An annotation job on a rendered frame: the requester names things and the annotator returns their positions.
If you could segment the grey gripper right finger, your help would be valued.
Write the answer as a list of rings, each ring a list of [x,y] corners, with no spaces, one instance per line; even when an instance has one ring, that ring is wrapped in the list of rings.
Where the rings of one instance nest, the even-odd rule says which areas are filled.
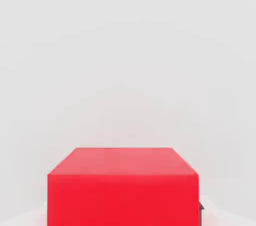
[[[201,226],[256,226],[256,221],[218,208],[205,195],[201,195],[199,200],[204,207],[201,212]]]

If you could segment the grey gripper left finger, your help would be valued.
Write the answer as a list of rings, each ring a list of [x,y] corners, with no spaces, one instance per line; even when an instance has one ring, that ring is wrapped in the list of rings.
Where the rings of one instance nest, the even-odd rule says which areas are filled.
[[[37,210],[0,222],[0,226],[47,226],[47,201]]]

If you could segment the small red cube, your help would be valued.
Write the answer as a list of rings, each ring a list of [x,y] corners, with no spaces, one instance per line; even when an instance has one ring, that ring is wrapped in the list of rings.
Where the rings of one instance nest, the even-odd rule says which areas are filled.
[[[199,175],[172,148],[76,148],[47,176],[47,226],[199,226]]]

